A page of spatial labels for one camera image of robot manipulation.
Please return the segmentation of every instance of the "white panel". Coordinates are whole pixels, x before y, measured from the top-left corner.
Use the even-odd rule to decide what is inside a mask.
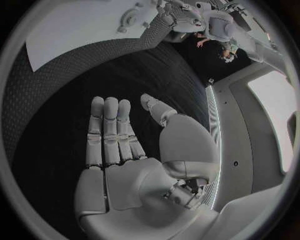
[[[281,170],[286,173],[294,156],[288,119],[297,110],[295,91],[286,76],[278,71],[271,71],[253,80],[248,86],[271,121],[279,147]]]
[[[135,7],[139,2],[143,7]],[[136,8],[136,23],[120,33],[122,15]],[[151,0],[78,0],[63,2],[52,9],[26,39],[27,53],[35,72],[52,59],[84,45],[113,39],[140,38],[157,15]]]

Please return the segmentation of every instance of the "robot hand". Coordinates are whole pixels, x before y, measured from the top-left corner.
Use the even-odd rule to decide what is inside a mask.
[[[199,214],[201,187],[218,174],[217,149],[203,126],[147,94],[141,104],[164,127],[161,162],[146,157],[128,100],[92,101],[86,169],[75,192],[77,220],[92,239],[170,239]]]

